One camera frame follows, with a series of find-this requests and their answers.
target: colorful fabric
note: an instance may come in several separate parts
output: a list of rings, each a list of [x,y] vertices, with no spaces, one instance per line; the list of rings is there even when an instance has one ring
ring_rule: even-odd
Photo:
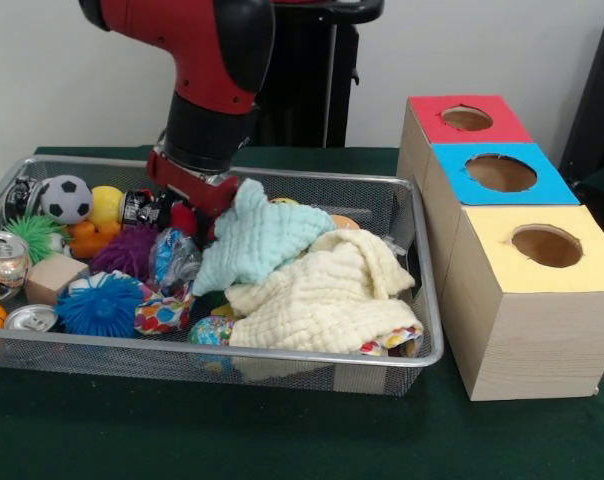
[[[217,240],[203,253],[192,293],[199,297],[234,283],[264,282],[273,270],[332,230],[335,223],[326,212],[270,203],[262,184],[246,179],[233,206],[215,223]]]
[[[190,284],[172,297],[165,297],[146,285],[144,302],[135,309],[135,330],[142,335],[159,335],[184,329],[189,321],[189,310],[193,297]]]
[[[406,345],[402,349],[403,357],[414,357],[420,351],[424,331],[420,326],[401,327],[391,332],[379,335],[360,347],[357,353],[374,357],[386,357],[392,348]]]

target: light blue cloth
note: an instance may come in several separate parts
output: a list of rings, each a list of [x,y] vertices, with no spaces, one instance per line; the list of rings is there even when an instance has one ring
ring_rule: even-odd
[[[202,296],[234,283],[262,283],[335,228],[331,216],[317,208],[270,203],[262,184],[247,179],[233,206],[215,222],[217,240],[202,254],[191,292]]]

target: circular hole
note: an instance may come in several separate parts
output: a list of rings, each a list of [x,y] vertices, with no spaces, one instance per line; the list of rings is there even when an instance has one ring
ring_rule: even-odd
[[[503,155],[479,155],[466,162],[466,169],[480,185],[498,192],[522,192],[538,181],[531,167]]]
[[[566,268],[582,258],[582,246],[573,235],[550,225],[520,227],[511,243],[531,260],[546,267]]]
[[[458,105],[442,113],[442,119],[449,127],[466,132],[478,132],[493,126],[493,119],[479,108]]]

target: black stand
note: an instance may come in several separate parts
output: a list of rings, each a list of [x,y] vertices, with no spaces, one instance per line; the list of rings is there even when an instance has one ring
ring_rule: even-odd
[[[383,0],[277,5],[271,65],[251,145],[344,147],[357,78],[355,23],[377,18]]]

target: green toy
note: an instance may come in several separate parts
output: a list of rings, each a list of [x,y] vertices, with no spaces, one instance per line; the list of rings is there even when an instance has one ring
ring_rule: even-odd
[[[14,219],[5,230],[22,238],[29,245],[33,265],[55,252],[70,254],[67,245],[69,234],[62,225],[58,225],[49,217],[37,215]]]

